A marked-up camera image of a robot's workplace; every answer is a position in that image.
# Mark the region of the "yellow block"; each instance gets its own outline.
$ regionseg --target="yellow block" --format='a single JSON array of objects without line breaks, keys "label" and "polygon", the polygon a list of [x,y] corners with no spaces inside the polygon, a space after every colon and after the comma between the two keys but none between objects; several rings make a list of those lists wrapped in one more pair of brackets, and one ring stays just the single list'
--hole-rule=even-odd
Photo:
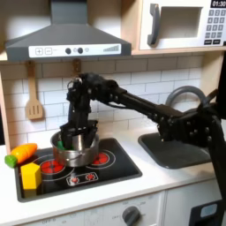
[{"label": "yellow block", "polygon": [[25,190],[36,189],[41,183],[41,168],[37,164],[29,163],[21,167],[21,176]]}]

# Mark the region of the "white tile backsplash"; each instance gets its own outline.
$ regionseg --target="white tile backsplash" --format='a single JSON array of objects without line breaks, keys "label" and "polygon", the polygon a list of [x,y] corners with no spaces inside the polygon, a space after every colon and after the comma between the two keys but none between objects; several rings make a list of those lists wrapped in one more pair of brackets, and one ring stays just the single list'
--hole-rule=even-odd
[{"label": "white tile backsplash", "polygon": [[155,82],[146,84],[146,94],[168,93],[173,91],[174,82]]},{"label": "white tile backsplash", "polygon": [[[27,71],[24,64],[0,65],[2,80],[26,79]],[[35,66],[35,77],[42,77],[41,64]]]},{"label": "white tile backsplash", "polygon": [[189,79],[201,79],[201,68],[191,68]]},{"label": "white tile backsplash", "polygon": [[9,127],[10,135],[46,130],[45,120],[43,119],[34,120],[34,121],[26,120],[26,121],[12,122],[12,123],[8,123],[8,127]]},{"label": "white tile backsplash", "polygon": [[45,104],[53,104],[59,102],[67,102],[66,100],[66,91],[52,91],[52,92],[45,92],[44,99]]},{"label": "white tile backsplash", "polygon": [[130,73],[118,73],[118,74],[102,74],[105,79],[113,79],[118,85],[131,84],[131,74]]},{"label": "white tile backsplash", "polygon": [[155,123],[146,117],[129,120],[129,130],[146,128],[154,125]]},{"label": "white tile backsplash", "polygon": [[184,80],[188,79],[189,70],[169,70],[163,71],[161,81],[175,81],[175,80]]},{"label": "white tile backsplash", "polygon": [[[177,87],[200,86],[202,58],[187,53],[86,58],[82,60],[82,71],[114,79],[129,93],[162,104]],[[38,98],[44,109],[44,118],[41,120],[26,119],[25,106],[29,100],[29,89],[25,65],[0,65],[0,72],[3,74],[11,146],[37,142],[40,148],[50,147],[50,137],[68,120],[67,84],[72,77],[77,76],[73,72],[72,61],[40,61],[36,65]],[[194,95],[182,94],[173,106],[187,110],[198,104]],[[99,133],[154,125],[151,120],[131,109],[115,109],[98,101],[91,101],[91,109],[89,118],[99,120]]]},{"label": "white tile backsplash", "polygon": [[147,67],[148,71],[164,71],[164,70],[173,70],[176,68],[177,68],[176,57],[148,59],[148,67]]},{"label": "white tile backsplash", "polygon": [[10,142],[11,142],[11,148],[26,144],[28,142],[27,134],[24,133],[24,134],[11,135]]},{"label": "white tile backsplash", "polygon": [[37,143],[38,148],[52,147],[50,143],[50,138],[57,133],[59,130],[51,130],[44,132],[30,132],[28,133],[28,142]]},{"label": "white tile backsplash", "polygon": [[22,94],[23,83],[22,79],[18,80],[3,80],[4,94]]},{"label": "white tile backsplash", "polygon": [[202,66],[202,56],[181,56],[178,58],[177,68],[197,68]]},{"label": "white tile backsplash", "polygon": [[115,72],[116,63],[115,61],[85,61],[82,62],[81,68],[83,72],[110,74]]},{"label": "white tile backsplash", "polygon": [[116,72],[144,72],[146,70],[146,59],[118,60],[116,62]]},{"label": "white tile backsplash", "polygon": [[46,129],[55,130],[58,129],[61,125],[67,123],[67,117],[48,117],[46,118]]},{"label": "white tile backsplash", "polygon": [[[23,79],[24,93],[29,93],[28,79]],[[62,78],[36,79],[36,89],[39,92],[62,90]]]},{"label": "white tile backsplash", "polygon": [[69,77],[73,75],[72,63],[42,64],[43,77]]},{"label": "white tile backsplash", "polygon": [[161,80],[161,72],[133,72],[132,73],[132,84],[147,83],[147,82],[158,82]]},{"label": "white tile backsplash", "polygon": [[114,112],[114,121],[120,121],[132,118],[142,118],[143,115],[132,109],[117,109]]},{"label": "white tile backsplash", "polygon": [[126,85],[126,86],[121,86],[121,88],[126,89],[129,93],[134,94],[134,95],[146,94],[146,92],[145,92],[145,84]]},{"label": "white tile backsplash", "polygon": [[60,117],[64,115],[64,106],[62,103],[44,105],[45,117]]},{"label": "white tile backsplash", "polygon": [[150,94],[150,95],[141,95],[141,98],[153,102],[153,103],[158,103],[159,102],[159,95],[158,94]]},{"label": "white tile backsplash", "polygon": [[7,109],[6,116],[8,122],[24,121],[26,120],[25,108]]}]

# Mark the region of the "red burner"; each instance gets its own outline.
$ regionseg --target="red burner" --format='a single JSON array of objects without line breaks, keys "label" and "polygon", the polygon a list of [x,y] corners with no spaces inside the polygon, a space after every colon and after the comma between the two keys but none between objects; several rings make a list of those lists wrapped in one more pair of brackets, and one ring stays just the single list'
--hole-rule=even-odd
[{"label": "red burner", "polygon": [[105,153],[99,153],[97,159],[92,163],[93,165],[103,165],[109,161],[109,156]]},{"label": "red burner", "polygon": [[56,160],[46,161],[41,165],[41,172],[52,174],[59,173],[64,168],[63,165],[60,165]]}]

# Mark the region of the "microwave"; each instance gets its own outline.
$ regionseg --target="microwave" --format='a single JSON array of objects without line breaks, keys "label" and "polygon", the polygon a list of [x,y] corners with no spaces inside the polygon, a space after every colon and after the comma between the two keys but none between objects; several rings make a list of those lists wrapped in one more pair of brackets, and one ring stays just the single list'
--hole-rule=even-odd
[{"label": "microwave", "polygon": [[143,0],[139,49],[226,45],[226,0]]}]

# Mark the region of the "range hood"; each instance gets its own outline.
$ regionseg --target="range hood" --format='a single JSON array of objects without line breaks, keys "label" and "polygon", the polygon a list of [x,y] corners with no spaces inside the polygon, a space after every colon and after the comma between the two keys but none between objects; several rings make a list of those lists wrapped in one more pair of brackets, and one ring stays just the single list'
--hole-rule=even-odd
[{"label": "range hood", "polygon": [[129,42],[87,24],[87,0],[50,0],[51,25],[7,41],[9,61],[129,56]]}]

